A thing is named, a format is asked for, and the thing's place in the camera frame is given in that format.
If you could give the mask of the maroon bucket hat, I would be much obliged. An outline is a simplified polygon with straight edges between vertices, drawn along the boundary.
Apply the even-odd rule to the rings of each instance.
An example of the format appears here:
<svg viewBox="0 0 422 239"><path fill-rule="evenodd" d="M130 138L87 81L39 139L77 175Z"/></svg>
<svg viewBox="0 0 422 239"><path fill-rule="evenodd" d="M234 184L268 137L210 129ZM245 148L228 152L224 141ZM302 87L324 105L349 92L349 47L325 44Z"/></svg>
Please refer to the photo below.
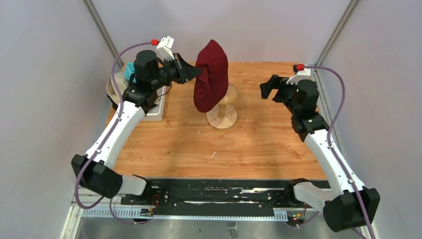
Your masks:
<svg viewBox="0 0 422 239"><path fill-rule="evenodd" d="M194 105L200 113L207 113L227 93L228 58L223 48L212 39L199 52L195 66L202 73L196 77Z"/></svg>

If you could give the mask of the teal bucket hat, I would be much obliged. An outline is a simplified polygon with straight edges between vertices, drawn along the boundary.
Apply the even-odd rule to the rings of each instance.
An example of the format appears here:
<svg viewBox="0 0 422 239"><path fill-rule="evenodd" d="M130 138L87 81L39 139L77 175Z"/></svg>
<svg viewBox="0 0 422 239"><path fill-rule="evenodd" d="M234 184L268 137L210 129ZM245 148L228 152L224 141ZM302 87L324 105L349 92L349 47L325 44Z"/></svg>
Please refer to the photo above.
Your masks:
<svg viewBox="0 0 422 239"><path fill-rule="evenodd" d="M130 77L134 74L134 62L126 62L124 66L124 79L129 83Z"/></svg>

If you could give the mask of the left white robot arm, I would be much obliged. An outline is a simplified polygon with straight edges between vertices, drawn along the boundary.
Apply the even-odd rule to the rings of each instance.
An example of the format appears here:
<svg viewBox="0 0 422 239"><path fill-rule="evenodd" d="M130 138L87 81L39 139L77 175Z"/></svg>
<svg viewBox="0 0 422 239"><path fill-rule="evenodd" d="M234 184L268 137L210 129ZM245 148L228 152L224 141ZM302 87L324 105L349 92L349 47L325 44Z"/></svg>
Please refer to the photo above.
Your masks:
<svg viewBox="0 0 422 239"><path fill-rule="evenodd" d="M136 125L156 107L158 89L173 82L185 84L202 71L187 63L179 53L164 59L152 50L138 52L133 65L134 73L116 114L94 145L84 155L76 154L71 165L77 188L83 187L108 199L118 194L132 194L139 205L146 206L152 201L150 182L141 176L115 172L118 155Z"/></svg>

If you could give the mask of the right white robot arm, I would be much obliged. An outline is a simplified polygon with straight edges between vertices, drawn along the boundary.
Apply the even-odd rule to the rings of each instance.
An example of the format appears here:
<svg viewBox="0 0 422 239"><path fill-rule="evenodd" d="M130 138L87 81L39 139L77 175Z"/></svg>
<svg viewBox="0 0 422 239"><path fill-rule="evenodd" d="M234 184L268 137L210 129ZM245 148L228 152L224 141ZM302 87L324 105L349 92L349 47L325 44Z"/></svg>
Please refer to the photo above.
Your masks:
<svg viewBox="0 0 422 239"><path fill-rule="evenodd" d="M380 203L380 194L368 188L356 176L328 133L329 126L317 111L319 91L309 79L290 83L286 77L272 75L260 84L261 98L267 99L276 90L273 101L282 103L292 114L292 128L312 151L323 169L331 191L318 188L304 178L291 180L284 199L288 206L305 203L322 213L334 232L370 226Z"/></svg>

